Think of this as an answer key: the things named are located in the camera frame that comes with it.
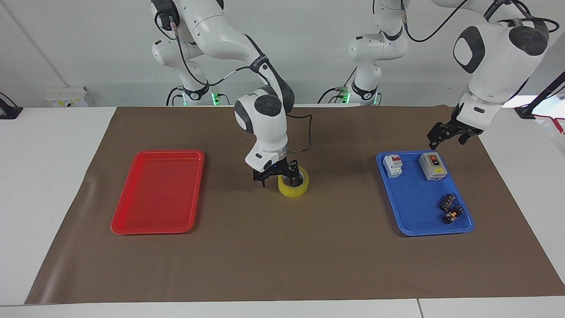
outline blue tray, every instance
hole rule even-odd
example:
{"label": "blue tray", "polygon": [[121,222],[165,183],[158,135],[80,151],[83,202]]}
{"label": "blue tray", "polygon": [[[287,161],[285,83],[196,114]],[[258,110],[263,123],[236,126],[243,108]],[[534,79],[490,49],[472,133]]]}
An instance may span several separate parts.
{"label": "blue tray", "polygon": [[[381,152],[377,155],[377,164],[400,231],[411,237],[472,231],[475,223],[449,169],[443,180],[426,180],[418,162],[421,154],[426,152],[430,151]],[[398,178],[389,178],[383,166],[383,158],[389,154],[398,154],[402,159],[402,174]],[[457,197],[454,205],[459,204],[465,210],[465,214],[451,224],[442,220],[445,212],[440,209],[441,200],[448,193]]]}

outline brown paper mat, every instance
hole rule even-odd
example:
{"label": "brown paper mat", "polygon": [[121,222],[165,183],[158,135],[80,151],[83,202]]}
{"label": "brown paper mat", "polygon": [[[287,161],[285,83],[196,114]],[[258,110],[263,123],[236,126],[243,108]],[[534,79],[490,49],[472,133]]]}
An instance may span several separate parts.
{"label": "brown paper mat", "polygon": [[[426,149],[426,133],[450,112],[295,109],[314,115],[312,150],[290,156],[311,180],[305,196],[288,199],[276,178],[266,189],[252,181],[244,157],[254,137],[231,109],[119,108],[26,303],[564,295],[478,138],[439,148],[475,230],[419,238],[398,230],[375,155]],[[307,120],[289,119],[289,137],[291,149],[305,147]],[[113,234],[133,156],[171,148],[206,153],[195,227]]]}

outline white wall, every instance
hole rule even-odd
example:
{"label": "white wall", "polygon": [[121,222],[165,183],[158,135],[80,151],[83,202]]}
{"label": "white wall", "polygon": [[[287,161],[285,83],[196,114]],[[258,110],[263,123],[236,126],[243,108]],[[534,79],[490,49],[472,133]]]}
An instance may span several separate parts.
{"label": "white wall", "polygon": [[[563,0],[526,2],[538,16],[565,24]],[[413,0],[408,10],[413,35],[428,35],[450,12]],[[270,57],[297,102],[315,102],[327,88],[343,84],[354,68],[347,43],[374,30],[371,0],[226,0],[225,13]],[[452,58],[453,43],[466,26],[483,21],[475,12],[461,11],[430,41],[412,43],[402,59],[380,63],[383,104],[456,103],[468,75]],[[151,44],[162,36],[149,0],[0,0],[0,28],[0,89],[23,106],[46,106],[45,87],[66,84],[86,86],[97,106],[163,105],[179,83],[176,73],[151,55]],[[562,39],[525,92],[537,93],[563,70],[564,49]],[[211,80],[242,65],[207,57],[196,61]],[[220,91],[233,102],[258,86],[258,78],[244,71]]]}

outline yellow tape roll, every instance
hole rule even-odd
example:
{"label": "yellow tape roll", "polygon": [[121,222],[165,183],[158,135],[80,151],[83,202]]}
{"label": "yellow tape roll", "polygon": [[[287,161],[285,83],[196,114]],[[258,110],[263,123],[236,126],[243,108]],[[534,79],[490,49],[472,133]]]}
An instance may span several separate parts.
{"label": "yellow tape roll", "polygon": [[308,184],[310,182],[308,172],[306,172],[306,170],[300,166],[298,167],[298,170],[300,171],[300,175],[303,178],[302,184],[298,187],[287,186],[284,183],[284,177],[282,175],[279,175],[279,191],[282,193],[282,195],[286,197],[299,197],[304,195],[306,193],[306,190],[308,190]]}

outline red tray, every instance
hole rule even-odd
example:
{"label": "red tray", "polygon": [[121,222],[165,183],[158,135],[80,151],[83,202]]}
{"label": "red tray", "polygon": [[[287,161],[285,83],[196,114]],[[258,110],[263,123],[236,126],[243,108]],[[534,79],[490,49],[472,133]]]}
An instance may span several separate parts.
{"label": "red tray", "polygon": [[204,153],[142,151],[133,159],[114,219],[116,234],[184,233],[194,225]]}

